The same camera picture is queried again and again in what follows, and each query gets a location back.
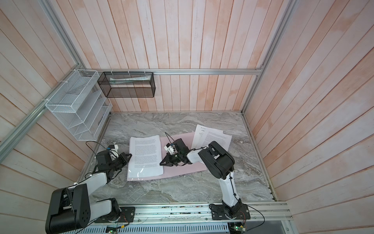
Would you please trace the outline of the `printed paper sheet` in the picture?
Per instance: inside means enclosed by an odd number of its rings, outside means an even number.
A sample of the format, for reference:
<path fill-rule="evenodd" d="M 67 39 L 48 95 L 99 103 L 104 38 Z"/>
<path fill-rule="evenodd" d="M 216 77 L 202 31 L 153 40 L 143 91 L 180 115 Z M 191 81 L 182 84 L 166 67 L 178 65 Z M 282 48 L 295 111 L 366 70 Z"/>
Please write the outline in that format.
<path fill-rule="evenodd" d="M 146 180 L 164 173 L 160 136 L 130 138 L 127 180 Z"/>
<path fill-rule="evenodd" d="M 201 147 L 206 147 L 209 144 L 211 144 L 213 141 L 217 142 L 222 148 L 224 148 L 226 151 L 229 150 L 229 146 L 231 143 L 232 136 L 231 135 L 226 135 L 226 134 L 219 134 L 215 132 L 208 132 L 206 131 L 204 134 L 204 142 L 201 145 Z"/>
<path fill-rule="evenodd" d="M 205 127 L 205 126 L 202 126 L 202 125 L 198 124 L 196 126 L 196 129 L 195 129 L 195 132 L 194 132 L 194 137 L 193 137 L 193 141 L 192 141 L 192 145 L 191 145 L 192 148 L 201 147 L 201 145 L 203 144 L 204 139 L 205 139 L 204 134 L 205 134 L 206 131 L 223 134 L 222 130 Z"/>

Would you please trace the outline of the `pink file folder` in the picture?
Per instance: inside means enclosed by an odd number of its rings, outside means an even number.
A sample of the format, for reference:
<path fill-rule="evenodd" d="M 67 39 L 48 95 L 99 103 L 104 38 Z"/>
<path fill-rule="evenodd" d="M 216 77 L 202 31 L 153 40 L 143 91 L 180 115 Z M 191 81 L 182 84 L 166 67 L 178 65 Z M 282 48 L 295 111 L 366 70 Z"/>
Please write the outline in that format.
<path fill-rule="evenodd" d="M 179 135 L 172 136 L 174 139 L 181 138 L 188 148 L 191 148 L 194 132 L 184 133 Z M 206 171 L 207 167 L 202 162 L 196 162 L 193 164 L 187 164 L 185 166 L 173 166 L 173 167 L 164 167 L 162 175 L 148 176 L 148 177 L 130 177 L 127 176 L 127 181 L 146 181 L 146 180 L 155 180 L 155 179 L 164 179 L 174 176 L 181 176 L 186 174 L 191 174 L 195 172 Z"/>

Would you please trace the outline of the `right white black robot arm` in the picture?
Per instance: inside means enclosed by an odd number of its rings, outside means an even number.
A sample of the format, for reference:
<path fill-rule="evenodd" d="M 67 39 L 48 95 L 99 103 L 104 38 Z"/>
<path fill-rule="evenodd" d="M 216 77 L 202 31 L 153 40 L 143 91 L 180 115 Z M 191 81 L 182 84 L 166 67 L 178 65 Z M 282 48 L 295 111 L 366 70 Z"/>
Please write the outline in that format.
<path fill-rule="evenodd" d="M 177 139 L 168 143 L 164 149 L 167 153 L 160 162 L 161 166 L 185 166 L 202 162 L 218 179 L 223 198 L 221 205 L 209 205 L 212 219 L 236 219 L 241 214 L 243 203 L 234 183 L 235 160 L 218 142 L 212 141 L 207 146 L 189 149 L 182 139 Z"/>

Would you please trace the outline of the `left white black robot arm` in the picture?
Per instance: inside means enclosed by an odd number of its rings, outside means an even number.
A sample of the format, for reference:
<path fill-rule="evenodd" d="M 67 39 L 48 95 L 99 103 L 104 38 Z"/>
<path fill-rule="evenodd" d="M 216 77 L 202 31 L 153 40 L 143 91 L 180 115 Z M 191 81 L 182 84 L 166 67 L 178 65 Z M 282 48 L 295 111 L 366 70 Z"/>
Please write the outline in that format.
<path fill-rule="evenodd" d="M 133 222 L 134 207 L 121 208 L 115 198 L 96 203 L 91 203 L 89 199 L 94 191 L 113 180 L 131 157 L 131 154 L 119 154 L 114 149 L 107 148 L 97 153 L 97 164 L 88 178 L 53 191 L 46 218 L 46 233 L 80 232 L 101 219 L 111 223 L 124 220 L 127 225 Z"/>

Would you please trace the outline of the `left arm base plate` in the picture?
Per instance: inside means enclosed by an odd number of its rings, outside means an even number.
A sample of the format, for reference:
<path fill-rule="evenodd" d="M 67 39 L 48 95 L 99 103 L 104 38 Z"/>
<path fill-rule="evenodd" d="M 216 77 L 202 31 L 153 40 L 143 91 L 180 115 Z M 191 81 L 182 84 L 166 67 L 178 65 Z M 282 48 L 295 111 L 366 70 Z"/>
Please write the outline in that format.
<path fill-rule="evenodd" d="M 118 214 L 118 219 L 116 222 L 118 223 L 132 223 L 134 221 L 135 216 L 135 207 L 132 206 L 120 206 L 116 208 L 116 212 Z"/>

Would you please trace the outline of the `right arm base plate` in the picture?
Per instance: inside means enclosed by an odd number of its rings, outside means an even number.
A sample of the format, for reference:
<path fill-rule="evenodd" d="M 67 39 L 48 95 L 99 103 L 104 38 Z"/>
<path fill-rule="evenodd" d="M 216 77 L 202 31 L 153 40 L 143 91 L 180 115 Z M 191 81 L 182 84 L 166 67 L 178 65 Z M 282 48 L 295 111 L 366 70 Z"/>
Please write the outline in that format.
<path fill-rule="evenodd" d="M 249 208 L 243 203 L 237 203 L 233 207 L 229 207 L 226 204 L 210 204 L 209 208 L 213 220 L 250 219 Z"/>

